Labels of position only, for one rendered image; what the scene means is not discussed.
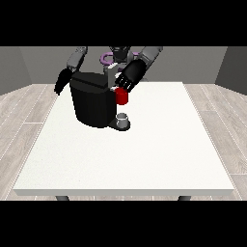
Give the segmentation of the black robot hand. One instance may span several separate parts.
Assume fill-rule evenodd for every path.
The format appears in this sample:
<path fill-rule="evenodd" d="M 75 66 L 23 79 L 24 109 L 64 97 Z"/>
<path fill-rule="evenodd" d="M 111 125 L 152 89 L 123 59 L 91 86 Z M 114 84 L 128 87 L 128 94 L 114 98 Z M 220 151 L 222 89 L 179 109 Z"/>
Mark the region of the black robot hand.
<path fill-rule="evenodd" d="M 55 84 L 54 92 L 59 95 L 61 91 L 65 88 L 72 77 L 72 71 L 70 69 L 63 69 L 59 76 L 58 80 Z"/>
<path fill-rule="evenodd" d="M 121 72 L 115 81 L 115 84 L 124 88 L 129 93 L 140 82 L 146 73 L 146 64 L 138 59 L 131 61 Z"/>

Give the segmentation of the pale grey machine lid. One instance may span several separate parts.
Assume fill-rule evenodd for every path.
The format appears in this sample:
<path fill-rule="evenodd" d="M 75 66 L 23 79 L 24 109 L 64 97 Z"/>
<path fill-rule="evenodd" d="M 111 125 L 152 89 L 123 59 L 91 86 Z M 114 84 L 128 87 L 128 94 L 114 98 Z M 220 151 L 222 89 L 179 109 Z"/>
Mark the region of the pale grey machine lid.
<path fill-rule="evenodd" d="M 108 87 L 112 88 L 115 85 L 115 80 L 116 77 L 115 75 L 119 71 L 119 64 L 118 63 L 113 63 L 108 67 Z"/>

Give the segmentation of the red pod holder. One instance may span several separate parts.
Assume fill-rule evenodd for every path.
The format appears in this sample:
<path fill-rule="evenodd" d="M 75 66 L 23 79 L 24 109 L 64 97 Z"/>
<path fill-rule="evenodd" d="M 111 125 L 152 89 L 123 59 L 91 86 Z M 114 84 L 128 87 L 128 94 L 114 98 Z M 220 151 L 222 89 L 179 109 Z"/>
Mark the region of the red pod holder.
<path fill-rule="evenodd" d="M 128 103 L 128 92 L 124 88 L 117 88 L 115 90 L 116 103 L 119 105 L 125 105 Z"/>

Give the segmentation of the black coffee machine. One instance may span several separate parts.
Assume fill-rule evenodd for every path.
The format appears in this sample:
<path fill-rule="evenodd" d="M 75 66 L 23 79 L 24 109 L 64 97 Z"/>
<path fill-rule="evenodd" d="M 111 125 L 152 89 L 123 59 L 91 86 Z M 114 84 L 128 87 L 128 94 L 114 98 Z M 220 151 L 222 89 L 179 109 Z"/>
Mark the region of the black coffee machine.
<path fill-rule="evenodd" d="M 130 129 L 117 126 L 115 91 L 108 87 L 106 75 L 94 72 L 76 72 L 69 82 L 76 118 L 79 122 L 97 128 L 110 126 L 119 131 Z"/>

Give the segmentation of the small grey cup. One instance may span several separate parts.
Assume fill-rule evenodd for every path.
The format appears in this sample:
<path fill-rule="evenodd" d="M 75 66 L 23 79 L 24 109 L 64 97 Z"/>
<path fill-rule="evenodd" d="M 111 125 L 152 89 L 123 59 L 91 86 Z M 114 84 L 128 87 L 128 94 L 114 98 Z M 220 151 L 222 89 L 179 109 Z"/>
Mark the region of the small grey cup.
<path fill-rule="evenodd" d="M 127 127 L 127 125 L 128 125 L 128 116 L 127 116 L 126 113 L 119 113 L 116 116 L 116 119 L 117 119 L 117 126 L 119 128 L 125 128 L 125 127 Z"/>

